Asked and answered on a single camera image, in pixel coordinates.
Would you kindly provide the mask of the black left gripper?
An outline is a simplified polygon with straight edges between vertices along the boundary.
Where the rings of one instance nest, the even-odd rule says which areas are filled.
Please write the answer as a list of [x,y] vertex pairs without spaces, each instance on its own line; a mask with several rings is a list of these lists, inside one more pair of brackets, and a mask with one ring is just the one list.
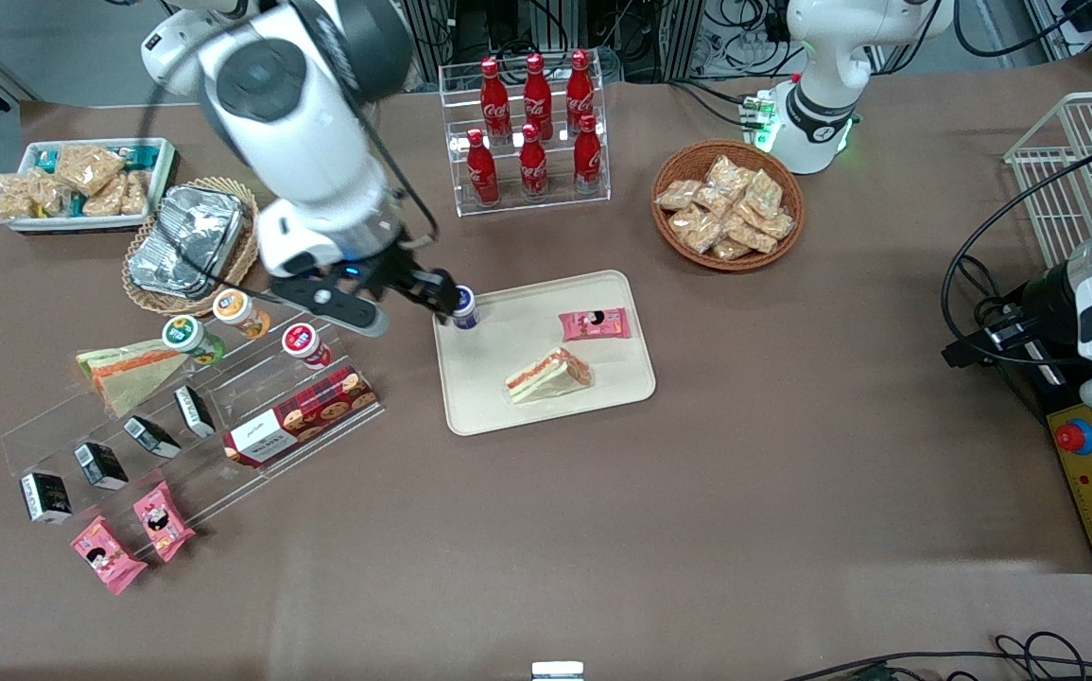
[[1061,262],[1029,280],[1017,304],[980,304],[978,331],[945,346],[951,368],[975,365],[1037,365],[1029,353],[1030,328],[1038,338],[1077,338],[1076,292]]

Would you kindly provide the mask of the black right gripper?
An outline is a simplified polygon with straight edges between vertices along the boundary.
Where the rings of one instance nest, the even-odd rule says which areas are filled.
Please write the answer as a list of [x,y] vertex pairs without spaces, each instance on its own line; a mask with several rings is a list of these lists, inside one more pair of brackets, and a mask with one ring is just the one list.
[[269,290],[283,302],[300,307],[357,307],[369,292],[373,302],[394,290],[413,304],[432,311],[437,324],[448,324],[458,309],[459,288],[449,271],[422,271],[411,252],[389,249],[361,260],[322,264],[309,251],[287,260],[286,275],[273,276]]

